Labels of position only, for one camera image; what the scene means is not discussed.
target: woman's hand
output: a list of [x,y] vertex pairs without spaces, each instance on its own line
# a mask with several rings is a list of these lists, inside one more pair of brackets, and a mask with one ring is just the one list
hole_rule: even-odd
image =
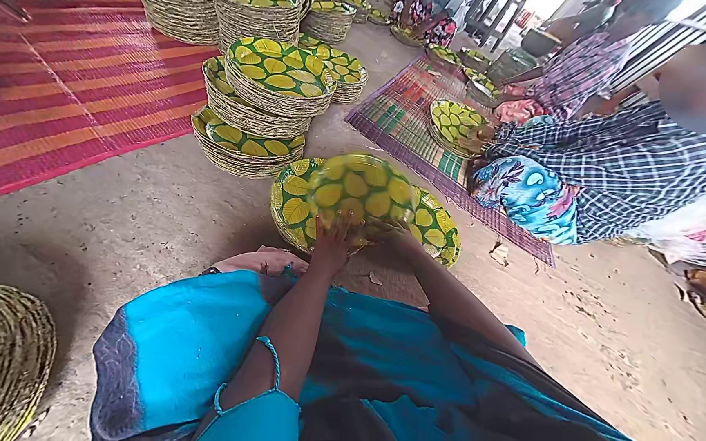
[[410,232],[410,226],[404,220],[382,221],[377,217],[369,217],[366,223],[366,236],[374,242],[390,246],[402,257],[409,258],[416,253],[424,253],[421,243]]
[[308,271],[316,270],[333,276],[348,262],[348,250],[361,235],[360,225],[351,227],[353,211],[338,213],[333,225],[326,230],[320,216],[315,218],[318,239]]

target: colorful mat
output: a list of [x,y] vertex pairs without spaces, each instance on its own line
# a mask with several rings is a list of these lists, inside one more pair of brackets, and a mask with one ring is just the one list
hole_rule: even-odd
[[203,60],[138,0],[28,0],[0,14],[0,195],[191,132]]
[[439,75],[422,55],[390,82],[370,95],[345,119],[372,142],[429,180],[446,198],[524,249],[554,267],[552,245],[535,238],[494,209],[485,209],[467,194],[467,162],[443,150],[432,140],[429,106],[437,99],[455,100],[491,115],[465,93],[467,79],[456,74]]

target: woven plate stack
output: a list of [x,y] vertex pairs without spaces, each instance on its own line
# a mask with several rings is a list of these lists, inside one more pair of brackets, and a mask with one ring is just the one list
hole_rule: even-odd
[[215,0],[220,22],[220,52],[242,37],[259,35],[296,44],[301,9],[299,0]]
[[203,63],[209,107],[226,123],[242,132],[268,138],[292,138],[309,130],[311,118],[290,118],[262,111],[244,101],[228,84],[225,58],[215,56]]
[[157,31],[191,45],[220,41],[214,0],[142,0],[146,20]]
[[[321,158],[305,158],[291,163],[271,186],[269,206],[280,236],[300,251],[312,254],[317,239],[314,207],[310,201],[310,183],[326,163]],[[459,259],[459,231],[440,202],[424,188],[412,185],[410,205],[416,215],[409,222],[410,232],[424,250],[445,267]]]
[[361,61],[348,53],[321,44],[311,52],[323,60],[331,70],[331,76],[337,81],[337,90],[331,95],[333,103],[353,103],[361,96],[369,76]]
[[485,75],[474,71],[470,67],[465,67],[462,71],[465,73],[467,79],[470,80],[465,85],[467,95],[485,107],[496,107],[497,96],[500,95],[500,90],[497,90],[494,83]]
[[453,101],[435,100],[429,112],[432,118],[429,135],[440,147],[462,158],[472,158],[480,153],[460,143],[460,138],[472,135],[470,132],[477,125],[489,122],[476,109]]
[[412,35],[410,35],[410,30],[399,29],[396,24],[391,25],[390,31],[391,35],[393,35],[394,38],[396,38],[397,41],[403,45],[413,47],[421,47],[424,45],[424,40],[417,40]]
[[301,20],[301,31],[320,41],[336,45],[348,37],[355,8],[342,2],[313,2],[307,17]]
[[207,106],[192,115],[192,130],[206,157],[223,170],[242,177],[272,177],[304,155],[304,136],[267,139],[227,124]]
[[426,51],[427,55],[429,55],[429,59],[432,60],[436,66],[447,71],[456,71],[462,63],[458,55],[456,55],[452,50],[444,48],[441,45],[429,43]]
[[317,56],[269,38],[241,38],[230,45],[225,75],[236,95],[252,106],[290,118],[322,114],[336,88]]
[[366,23],[366,18],[369,16],[369,11],[372,10],[372,5],[369,5],[366,0],[344,0],[344,2],[355,8],[353,23]]
[[0,441],[13,441],[34,417],[55,351],[45,304],[0,285]]

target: concrete floor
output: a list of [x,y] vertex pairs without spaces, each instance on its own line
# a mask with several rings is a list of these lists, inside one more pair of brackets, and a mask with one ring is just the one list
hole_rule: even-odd
[[[354,25],[340,48],[369,69],[365,95],[419,53],[370,24]],[[343,122],[351,108],[332,105],[315,119],[307,156],[371,147]],[[43,400],[50,411],[33,439],[89,439],[91,348],[119,306],[221,258],[286,246],[268,211],[269,186],[215,168],[183,136],[0,197],[0,283],[44,299],[59,337]],[[466,212],[449,211],[464,244],[453,273],[505,322],[524,328],[547,372],[635,439],[706,440],[706,322],[643,249],[556,247],[552,269],[510,246],[510,265],[502,267],[488,255],[496,235]],[[369,271],[384,286],[370,283]],[[338,282],[424,301],[415,278],[372,249],[355,255]]]

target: pink and orange mat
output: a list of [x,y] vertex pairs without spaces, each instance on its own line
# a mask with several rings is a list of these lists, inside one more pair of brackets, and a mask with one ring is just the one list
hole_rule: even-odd
[[191,132],[214,46],[151,29],[138,0],[28,0],[0,15],[0,195]]

